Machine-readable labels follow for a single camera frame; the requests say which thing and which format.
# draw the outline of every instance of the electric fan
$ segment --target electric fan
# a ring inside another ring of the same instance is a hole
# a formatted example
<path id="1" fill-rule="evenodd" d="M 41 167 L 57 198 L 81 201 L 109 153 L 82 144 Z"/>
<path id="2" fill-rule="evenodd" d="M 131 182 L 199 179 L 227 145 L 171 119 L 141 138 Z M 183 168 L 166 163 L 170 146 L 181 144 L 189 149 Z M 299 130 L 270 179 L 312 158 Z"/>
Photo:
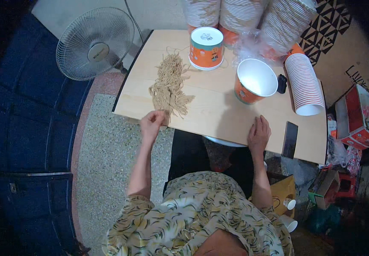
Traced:
<path id="1" fill-rule="evenodd" d="M 112 68 L 126 73 L 122 60 L 132 45 L 134 33 L 132 19 L 118 8 L 86 12 L 59 39 L 58 67 L 65 76 L 77 81 L 90 80 Z"/>

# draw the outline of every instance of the woman's arm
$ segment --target woman's arm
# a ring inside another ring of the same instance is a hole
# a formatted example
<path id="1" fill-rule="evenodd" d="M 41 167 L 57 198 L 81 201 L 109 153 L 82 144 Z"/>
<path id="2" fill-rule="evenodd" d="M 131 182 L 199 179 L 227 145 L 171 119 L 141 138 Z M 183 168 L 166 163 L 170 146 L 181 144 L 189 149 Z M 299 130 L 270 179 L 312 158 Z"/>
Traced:
<path id="1" fill-rule="evenodd" d="M 135 166 L 130 175 L 126 195 L 142 195 L 150 199 L 152 189 L 152 172 L 150 157 L 159 128 L 165 119 L 163 111 L 152 111 L 140 121 L 142 145 Z"/>
<path id="2" fill-rule="evenodd" d="M 256 117 L 248 134 L 248 147 L 254 163 L 253 193 L 251 202 L 257 208 L 272 206 L 271 189 L 264 166 L 264 150 L 271 135 L 268 121 L 263 117 Z"/>

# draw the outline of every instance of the fan cord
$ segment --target fan cord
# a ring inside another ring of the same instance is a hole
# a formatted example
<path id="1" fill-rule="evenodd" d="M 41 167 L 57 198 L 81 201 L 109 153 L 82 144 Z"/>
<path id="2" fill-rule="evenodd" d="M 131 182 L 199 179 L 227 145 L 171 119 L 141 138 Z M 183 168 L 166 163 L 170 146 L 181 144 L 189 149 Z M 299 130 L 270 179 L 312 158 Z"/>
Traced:
<path id="1" fill-rule="evenodd" d="M 137 25 L 135 18 L 133 18 L 133 15 L 130 12 L 129 5 L 127 4 L 127 1 L 126 0 L 125 0 L 125 4 L 126 4 L 127 11 L 129 12 L 129 15 L 131 16 L 134 24 L 136 25 L 137 30 L 139 31 L 140 39 L 142 40 L 142 44 L 143 44 L 144 41 L 143 41 L 142 32 L 141 32 L 141 30 L 139 28 L 139 25 Z"/>

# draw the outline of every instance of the tan yarn strand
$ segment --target tan yarn strand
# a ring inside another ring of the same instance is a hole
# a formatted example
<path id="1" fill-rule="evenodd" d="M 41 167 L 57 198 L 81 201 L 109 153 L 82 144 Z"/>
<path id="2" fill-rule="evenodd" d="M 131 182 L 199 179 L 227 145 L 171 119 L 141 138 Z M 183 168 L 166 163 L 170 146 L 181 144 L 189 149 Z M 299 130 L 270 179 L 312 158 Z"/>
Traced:
<path id="1" fill-rule="evenodd" d="M 183 60 L 177 53 L 167 55 L 157 67 L 158 78 L 149 87 L 156 110 L 165 110 L 168 114 L 173 115 L 177 112 L 180 117 L 187 115 L 186 105 L 195 96 L 187 96 L 182 92 L 183 80 L 190 78 L 189 76 L 182 77 L 182 73 L 190 68 L 185 68 L 185 66 L 186 64 L 183 65 Z"/>

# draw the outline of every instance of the red plastic stool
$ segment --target red plastic stool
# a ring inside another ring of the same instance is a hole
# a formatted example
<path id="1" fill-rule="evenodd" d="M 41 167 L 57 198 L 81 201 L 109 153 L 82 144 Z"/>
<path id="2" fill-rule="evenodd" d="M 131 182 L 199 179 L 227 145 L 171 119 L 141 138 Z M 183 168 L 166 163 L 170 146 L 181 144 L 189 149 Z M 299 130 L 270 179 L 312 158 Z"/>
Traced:
<path id="1" fill-rule="evenodd" d="M 339 173 L 340 188 L 336 197 L 355 198 L 356 194 L 356 177 L 351 177 L 345 173 Z"/>

